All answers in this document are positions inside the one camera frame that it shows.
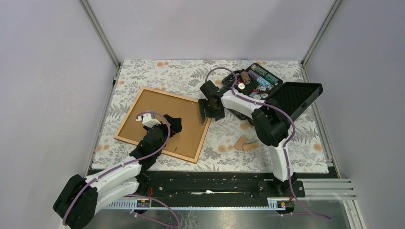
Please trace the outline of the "wooden picture frame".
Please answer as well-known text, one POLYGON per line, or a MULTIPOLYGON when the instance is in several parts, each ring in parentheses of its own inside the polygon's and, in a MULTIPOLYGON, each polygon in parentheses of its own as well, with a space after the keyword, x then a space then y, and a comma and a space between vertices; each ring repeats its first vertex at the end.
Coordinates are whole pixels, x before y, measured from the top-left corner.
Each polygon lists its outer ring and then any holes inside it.
POLYGON ((196 99, 151 88, 142 88, 114 138, 137 145, 147 131, 143 128, 141 121, 136 120, 136 115, 148 110, 161 115, 168 114, 174 118, 181 118, 182 131, 170 138, 162 153, 196 163, 211 122, 210 118, 201 122, 199 104, 196 99))

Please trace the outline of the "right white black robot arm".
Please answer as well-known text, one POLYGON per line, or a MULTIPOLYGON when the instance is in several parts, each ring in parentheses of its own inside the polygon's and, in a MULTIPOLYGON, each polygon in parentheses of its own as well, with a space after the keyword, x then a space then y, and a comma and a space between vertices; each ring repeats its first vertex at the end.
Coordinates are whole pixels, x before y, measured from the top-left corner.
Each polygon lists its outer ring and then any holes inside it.
POLYGON ((203 99, 199 99, 201 120, 224 118, 226 109, 236 111, 251 119, 257 138, 269 147, 273 165, 275 193, 285 197, 292 190, 292 175, 287 143, 292 137, 288 130, 293 126, 292 118, 280 108, 255 100, 239 93, 235 88, 219 88, 208 80, 201 87, 203 99))

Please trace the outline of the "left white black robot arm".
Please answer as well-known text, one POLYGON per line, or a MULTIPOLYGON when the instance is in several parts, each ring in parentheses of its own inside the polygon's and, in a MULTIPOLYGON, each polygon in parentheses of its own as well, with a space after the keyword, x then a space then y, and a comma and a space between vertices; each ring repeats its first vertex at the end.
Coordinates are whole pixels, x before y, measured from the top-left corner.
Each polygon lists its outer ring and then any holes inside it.
POLYGON ((154 165, 168 140, 182 131, 180 117, 164 114, 159 121, 157 115, 146 111, 136 116, 147 132, 125 159, 90 176, 76 174, 70 177, 53 204, 63 225, 82 229, 99 210, 121 197, 146 194, 147 181, 137 176, 154 165))

